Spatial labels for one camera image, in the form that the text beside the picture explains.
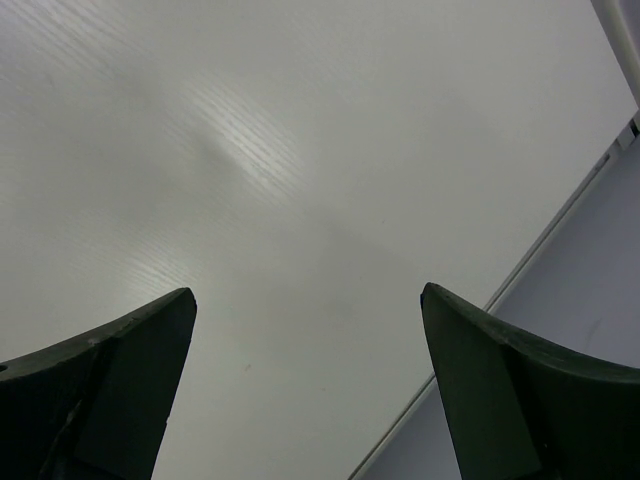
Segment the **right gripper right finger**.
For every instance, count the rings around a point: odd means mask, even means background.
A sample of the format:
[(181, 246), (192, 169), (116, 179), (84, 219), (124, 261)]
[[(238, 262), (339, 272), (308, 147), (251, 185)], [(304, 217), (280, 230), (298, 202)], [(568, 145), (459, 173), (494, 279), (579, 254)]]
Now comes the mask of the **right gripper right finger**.
[(512, 326), (435, 283), (421, 310), (462, 478), (638, 478), (638, 369)]

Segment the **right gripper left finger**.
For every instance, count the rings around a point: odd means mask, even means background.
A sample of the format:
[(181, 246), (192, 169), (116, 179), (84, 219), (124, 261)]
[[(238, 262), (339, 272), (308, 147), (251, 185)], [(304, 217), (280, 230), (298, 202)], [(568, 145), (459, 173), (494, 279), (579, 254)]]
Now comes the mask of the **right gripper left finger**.
[(180, 288), (2, 362), (2, 478), (151, 478), (195, 320)]

